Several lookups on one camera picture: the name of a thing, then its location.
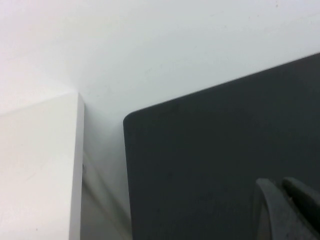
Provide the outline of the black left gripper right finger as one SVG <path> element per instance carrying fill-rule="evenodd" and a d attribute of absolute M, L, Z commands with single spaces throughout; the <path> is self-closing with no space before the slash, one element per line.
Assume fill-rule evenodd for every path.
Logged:
<path fill-rule="evenodd" d="M 281 186 L 298 218 L 319 240 L 320 192 L 293 177 L 283 178 Z"/>

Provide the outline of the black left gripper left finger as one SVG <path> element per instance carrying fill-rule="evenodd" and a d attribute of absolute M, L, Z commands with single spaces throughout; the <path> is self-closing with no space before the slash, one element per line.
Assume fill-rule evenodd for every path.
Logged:
<path fill-rule="evenodd" d="M 256 240 L 309 240 L 310 230 L 271 180 L 259 178 L 254 188 Z"/>

